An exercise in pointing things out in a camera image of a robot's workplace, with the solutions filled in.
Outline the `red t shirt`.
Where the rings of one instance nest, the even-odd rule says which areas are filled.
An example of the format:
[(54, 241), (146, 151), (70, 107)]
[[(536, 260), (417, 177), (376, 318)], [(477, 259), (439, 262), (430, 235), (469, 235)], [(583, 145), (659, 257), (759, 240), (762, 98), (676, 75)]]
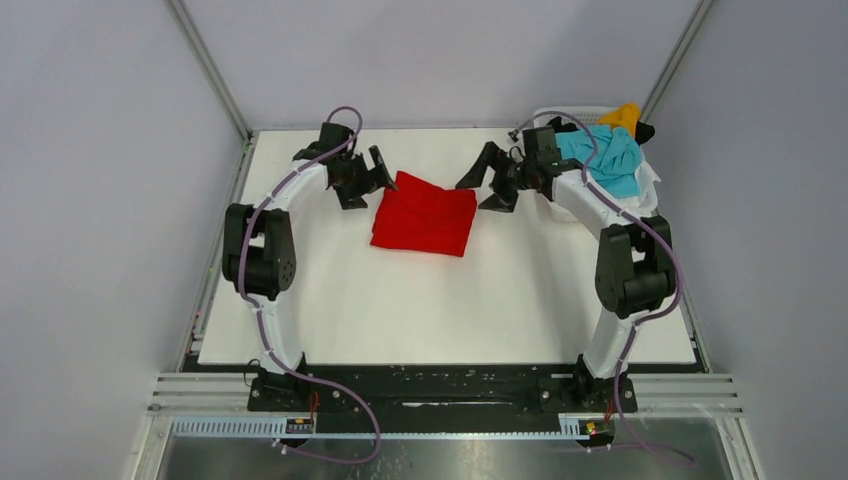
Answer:
[(463, 257), (477, 211), (476, 192), (444, 189), (399, 171), (372, 226), (373, 247)]

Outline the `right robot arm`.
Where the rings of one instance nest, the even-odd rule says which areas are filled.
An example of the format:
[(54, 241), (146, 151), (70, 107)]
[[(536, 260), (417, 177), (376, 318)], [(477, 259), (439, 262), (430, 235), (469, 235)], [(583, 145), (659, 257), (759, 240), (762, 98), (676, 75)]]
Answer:
[(600, 145), (590, 128), (584, 133), (591, 145), (584, 161), (563, 156), (551, 126), (522, 131), (520, 160), (488, 141), (456, 186), (478, 188), (492, 171), (492, 193), (480, 209), (511, 213), (520, 192), (534, 191), (569, 211), (597, 240), (594, 286), (601, 315), (572, 379), (564, 386), (570, 400), (583, 410), (597, 412), (621, 392), (641, 324), (674, 309), (665, 301), (680, 299), (682, 280), (669, 222), (659, 215), (639, 217), (602, 189), (589, 171)]

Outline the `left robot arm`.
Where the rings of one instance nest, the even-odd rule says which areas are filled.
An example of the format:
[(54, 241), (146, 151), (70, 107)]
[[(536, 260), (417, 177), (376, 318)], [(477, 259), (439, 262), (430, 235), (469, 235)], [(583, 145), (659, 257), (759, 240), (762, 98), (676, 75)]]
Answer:
[(298, 260), (294, 227), (316, 195), (333, 191), (344, 210), (363, 209), (366, 196), (394, 190), (376, 145), (357, 149), (356, 130), (332, 122), (297, 151), (285, 173), (257, 201), (226, 210), (221, 271), (251, 314), (260, 345), (255, 390), (282, 408), (304, 407), (316, 387), (305, 373), (305, 350), (292, 306)]

